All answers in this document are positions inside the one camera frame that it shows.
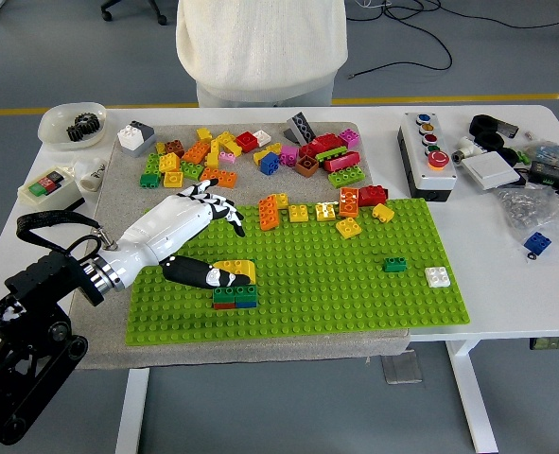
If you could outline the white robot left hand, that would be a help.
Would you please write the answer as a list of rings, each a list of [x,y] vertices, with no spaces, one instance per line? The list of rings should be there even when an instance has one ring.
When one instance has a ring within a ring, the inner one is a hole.
[[[170,195],[134,222],[117,241],[117,249],[102,253],[112,270],[116,288],[127,288],[141,269],[159,265],[166,280],[195,288],[246,286],[251,279],[199,260],[178,256],[177,251],[201,233],[213,220],[226,219],[238,236],[245,236],[243,216],[222,196],[208,193],[216,179],[192,185]]]

